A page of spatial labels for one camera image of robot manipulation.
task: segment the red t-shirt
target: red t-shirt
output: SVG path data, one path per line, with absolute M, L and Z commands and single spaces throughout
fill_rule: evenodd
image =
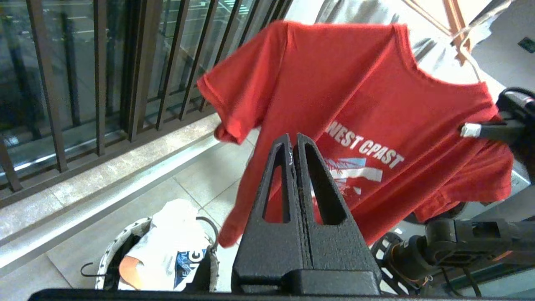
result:
M 270 147 L 285 133 L 293 143 L 298 132 L 316 141 L 369 244 L 411 212 L 424 221 L 460 201 L 510 194 L 507 145 L 458 131 L 498 118 L 486 84 L 420 70 L 404 25 L 277 21 L 197 84 L 221 117 L 218 139 L 240 144 L 262 127 L 222 246 L 243 233 Z M 281 217 L 274 183 L 270 221 Z

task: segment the laundry basket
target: laundry basket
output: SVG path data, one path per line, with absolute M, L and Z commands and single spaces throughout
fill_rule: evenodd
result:
M 209 220 L 208 218 L 203 217 L 203 216 L 198 216 L 197 220 L 208 223 L 212 227 L 212 229 L 214 230 L 214 232 L 216 234 L 215 237 L 217 239 L 218 231 L 217 231 L 217 228 L 216 228 L 215 224 L 211 220 Z M 112 262 L 114 257 L 116 257 L 116 254 L 121 249 L 121 247 L 129 239 L 132 239 L 132 236 L 134 236 L 134 237 L 135 236 L 142 237 L 143 235 L 145 235 L 149 231 L 151 221 L 152 221 L 152 217 L 146 217 L 146 218 L 143 218 L 143 219 L 135 221 L 134 223 L 128 225 L 110 243 L 110 245 L 108 245 L 108 247 L 106 248 L 106 251 L 104 252 L 104 255 L 102 256 L 102 259 L 100 260 L 100 264 L 98 266 L 98 273 L 97 273 L 97 278 L 96 278 L 96 283 L 95 283 L 95 289 L 97 289 L 97 290 L 105 289 L 104 288 L 104 284 L 106 282 L 106 278 L 107 277 L 116 277 L 116 278 L 119 277 L 118 276 L 119 271 L 117 269 L 108 269 L 109 266 L 110 266 L 110 263 Z M 209 277 L 209 280 L 206 279 L 206 281 L 209 281 L 208 291 L 213 292 L 216 289 L 217 278 L 219 277 L 219 275 L 218 275 L 219 261 L 217 260 L 217 257 L 216 257 L 217 242 L 215 242 L 206 233 L 205 233 L 205 238 L 210 243 L 210 246 L 208 247 L 208 250 L 206 252 L 206 256 L 208 256 L 209 260 L 210 260 L 210 273 L 209 273 L 210 275 L 207 276 L 207 277 Z M 122 250 L 121 252 L 123 254 L 126 254 L 128 252 L 128 250 Z

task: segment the t-shirt sleeve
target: t-shirt sleeve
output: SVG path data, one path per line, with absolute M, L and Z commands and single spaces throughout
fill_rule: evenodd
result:
M 215 133 L 219 140 L 240 144 L 261 124 L 277 84 L 286 36 L 287 24 L 273 22 L 197 81 L 221 118 Z
M 506 144 L 487 142 L 446 185 L 414 213 L 424 222 L 448 211 L 459 202 L 494 202 L 511 194 L 513 154 Z

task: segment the tile floor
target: tile floor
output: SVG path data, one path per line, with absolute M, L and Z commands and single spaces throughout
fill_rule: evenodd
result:
M 192 201 L 200 214 L 221 227 L 234 206 L 238 183 L 256 143 L 258 131 L 241 145 L 225 144 L 201 154 L 196 161 L 120 209 L 84 229 L 47 253 L 0 278 L 0 300 L 22 301 L 45 288 L 93 288 L 94 279 L 80 275 L 87 262 L 99 262 L 108 244 L 125 226 L 152 215 L 170 200 Z M 218 291 L 230 291 L 230 275 L 238 245 L 219 248 Z M 97 265 L 86 273 L 96 272 Z

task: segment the white laundry basket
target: white laundry basket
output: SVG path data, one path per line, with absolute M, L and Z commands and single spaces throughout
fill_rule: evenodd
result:
M 212 221 L 210 221 L 208 218 L 203 217 L 203 216 L 198 216 L 197 220 L 207 222 L 213 228 L 216 234 L 216 239 L 217 239 L 218 231 Z M 108 266 L 110 265 L 110 262 L 113 259 L 113 256 L 115 255 L 115 253 L 117 253 L 117 251 L 127 241 L 130 235 L 136 235 L 140 237 L 145 235 L 149 231 L 151 221 L 152 221 L 151 217 L 146 217 L 144 219 L 135 221 L 134 223 L 128 225 L 123 231 L 121 231 L 121 233 L 117 235 L 117 237 L 110 243 L 110 245 L 108 245 L 98 266 L 97 274 L 99 276 L 96 278 L 95 289 L 102 290 L 104 288 L 104 279 L 105 277 L 108 276 L 106 274 L 108 271 Z M 216 289 L 217 278 L 219 277 L 218 275 L 219 261 L 217 260 L 217 257 L 216 257 L 217 242 L 215 242 L 208 234 L 205 234 L 205 237 L 210 242 L 210 246 L 209 246 L 208 251 L 206 252 L 206 256 L 210 257 L 210 289 L 209 291 L 212 292 L 212 291 L 215 291 Z

